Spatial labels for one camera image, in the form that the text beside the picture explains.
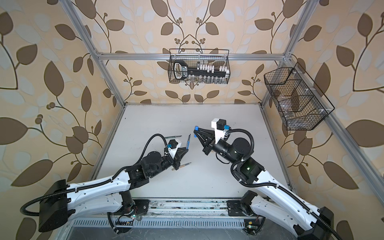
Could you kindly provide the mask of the blue pen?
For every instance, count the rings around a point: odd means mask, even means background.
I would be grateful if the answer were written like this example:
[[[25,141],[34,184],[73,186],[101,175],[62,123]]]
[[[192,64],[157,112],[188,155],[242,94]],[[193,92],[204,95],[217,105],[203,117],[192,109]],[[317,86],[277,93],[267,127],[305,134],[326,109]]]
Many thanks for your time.
[[[187,140],[187,144],[186,144],[186,149],[187,150],[189,149],[190,140],[191,140],[191,134],[189,134],[189,136],[188,136],[188,140]]]

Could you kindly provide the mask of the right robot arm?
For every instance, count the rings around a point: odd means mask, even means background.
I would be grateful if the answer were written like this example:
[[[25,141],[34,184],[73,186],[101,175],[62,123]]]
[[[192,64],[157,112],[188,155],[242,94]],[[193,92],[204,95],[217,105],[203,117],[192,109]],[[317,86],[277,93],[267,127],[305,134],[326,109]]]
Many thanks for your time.
[[[243,129],[207,130],[195,127],[194,134],[206,155],[215,152],[231,163],[230,172],[242,186],[249,188],[242,198],[245,215],[261,215],[285,228],[299,240],[340,240],[334,230],[334,214],[303,200],[282,185],[251,155],[255,141]]]

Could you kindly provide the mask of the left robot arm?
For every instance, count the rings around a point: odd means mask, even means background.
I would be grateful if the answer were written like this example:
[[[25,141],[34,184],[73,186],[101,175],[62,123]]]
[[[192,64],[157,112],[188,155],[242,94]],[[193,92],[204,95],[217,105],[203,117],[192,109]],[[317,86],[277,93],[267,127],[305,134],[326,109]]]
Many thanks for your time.
[[[138,165],[123,167],[110,177],[79,184],[55,182],[39,201],[39,232],[53,231],[82,215],[127,210],[133,204],[130,190],[148,184],[169,167],[177,170],[187,152],[185,147],[164,156],[153,151]]]

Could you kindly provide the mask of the beige pen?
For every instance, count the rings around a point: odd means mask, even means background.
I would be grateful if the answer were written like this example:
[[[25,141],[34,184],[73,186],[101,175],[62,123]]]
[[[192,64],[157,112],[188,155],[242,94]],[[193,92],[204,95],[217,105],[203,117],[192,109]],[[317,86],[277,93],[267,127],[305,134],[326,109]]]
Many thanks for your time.
[[[180,168],[183,168],[183,167],[186,167],[186,166],[188,166],[188,165],[190,165],[190,164],[191,164],[191,163],[186,163],[186,164],[180,165],[179,169],[180,169]]]

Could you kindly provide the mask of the green pen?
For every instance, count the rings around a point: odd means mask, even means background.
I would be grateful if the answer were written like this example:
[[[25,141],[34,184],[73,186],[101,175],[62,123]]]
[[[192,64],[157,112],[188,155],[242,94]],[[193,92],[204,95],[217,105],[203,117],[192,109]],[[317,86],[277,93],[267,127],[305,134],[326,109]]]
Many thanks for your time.
[[[175,138],[179,138],[179,137],[182,137],[182,135],[168,136],[168,137],[165,137],[165,139],[175,139]]]

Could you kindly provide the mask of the black tool in basket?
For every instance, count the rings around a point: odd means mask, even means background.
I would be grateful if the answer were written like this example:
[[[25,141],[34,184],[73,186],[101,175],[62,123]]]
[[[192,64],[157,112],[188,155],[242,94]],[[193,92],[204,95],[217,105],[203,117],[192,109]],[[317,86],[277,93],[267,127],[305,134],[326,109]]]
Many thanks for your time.
[[[198,78],[229,79],[231,72],[227,66],[215,66],[203,64],[202,62],[190,63],[176,60],[171,64],[171,73],[177,80]]]

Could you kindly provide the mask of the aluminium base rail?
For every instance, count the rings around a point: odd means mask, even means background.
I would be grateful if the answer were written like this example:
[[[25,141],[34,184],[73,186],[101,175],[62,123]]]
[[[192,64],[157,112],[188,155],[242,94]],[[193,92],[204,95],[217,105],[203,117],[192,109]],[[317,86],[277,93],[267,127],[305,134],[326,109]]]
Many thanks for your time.
[[[134,198],[137,213],[152,218],[245,218],[239,198]]]

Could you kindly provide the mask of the aluminium frame post right rear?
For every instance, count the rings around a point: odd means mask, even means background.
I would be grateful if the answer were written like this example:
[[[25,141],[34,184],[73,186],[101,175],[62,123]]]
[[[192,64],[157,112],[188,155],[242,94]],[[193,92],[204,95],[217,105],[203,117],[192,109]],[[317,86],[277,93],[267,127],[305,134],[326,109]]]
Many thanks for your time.
[[[315,1],[315,0],[307,1],[306,6],[304,7],[303,13],[300,16],[299,21],[290,37],[290,40],[288,42],[288,45],[285,51],[280,55],[263,54],[263,56],[266,57],[266,61],[276,61],[278,64],[277,68],[289,66],[289,63],[292,61],[292,56],[293,56],[295,47],[299,42],[299,39],[303,34],[309,20],[311,19],[313,13],[315,12],[318,2],[319,1]]]

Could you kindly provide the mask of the aluminium frame post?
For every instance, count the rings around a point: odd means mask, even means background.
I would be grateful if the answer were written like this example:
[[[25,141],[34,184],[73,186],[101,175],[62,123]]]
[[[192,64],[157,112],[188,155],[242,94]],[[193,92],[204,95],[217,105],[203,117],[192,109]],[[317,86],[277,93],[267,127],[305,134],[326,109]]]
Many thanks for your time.
[[[288,45],[285,51],[280,55],[263,54],[263,56],[266,57],[266,61],[276,61],[278,64],[277,68],[289,66],[289,63],[292,61],[292,56],[293,56],[295,47],[299,42],[299,39],[303,34],[309,20],[311,19],[313,13],[315,12],[318,2],[319,1],[315,1],[315,0],[307,1],[306,6],[304,7],[303,13],[300,16],[299,21],[290,37],[290,40],[288,42]]]
[[[79,34],[80,38],[82,39],[82,41],[84,43],[87,51],[90,53],[92,59],[95,61],[96,66],[98,67],[98,69],[102,73],[102,75],[106,81],[106,84],[111,89],[111,92],[114,94],[114,96],[116,97],[117,103],[124,108],[126,103],[125,103],[118,87],[116,86],[111,74],[109,73],[107,66],[104,64],[103,60],[101,60],[99,58],[99,52],[98,52],[97,48],[95,47],[91,37],[88,35],[88,32],[87,32],[85,26],[83,25],[80,17],[78,16],[78,14],[75,10],[75,7],[73,5],[73,2],[63,0],[63,1],[59,1],[59,3],[61,4],[61,6],[63,7],[68,18],[70,19],[70,21],[74,25],[77,33]]]

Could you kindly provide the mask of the aluminium frame post left rear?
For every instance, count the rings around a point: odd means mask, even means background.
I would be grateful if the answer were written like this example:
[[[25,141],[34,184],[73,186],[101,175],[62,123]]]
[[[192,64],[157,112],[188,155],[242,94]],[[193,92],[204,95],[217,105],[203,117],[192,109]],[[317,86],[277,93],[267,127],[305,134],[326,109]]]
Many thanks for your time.
[[[82,41],[84,43],[87,51],[90,53],[92,59],[95,61],[96,66],[98,67],[98,69],[102,73],[102,75],[106,81],[106,84],[111,89],[111,92],[114,94],[114,96],[116,97],[117,103],[124,108],[126,103],[125,103],[118,87],[116,86],[111,74],[109,73],[107,66],[104,64],[103,60],[101,60],[99,58],[99,52],[98,52],[97,48],[95,47],[91,37],[88,35],[88,32],[87,32],[85,26],[83,25],[80,17],[78,16],[78,14],[75,10],[75,7],[73,5],[73,2],[63,0],[63,1],[59,1],[59,3],[61,4],[61,6],[63,7],[68,18],[70,19],[70,21],[74,25],[77,33],[79,34],[80,38],[82,39]]]

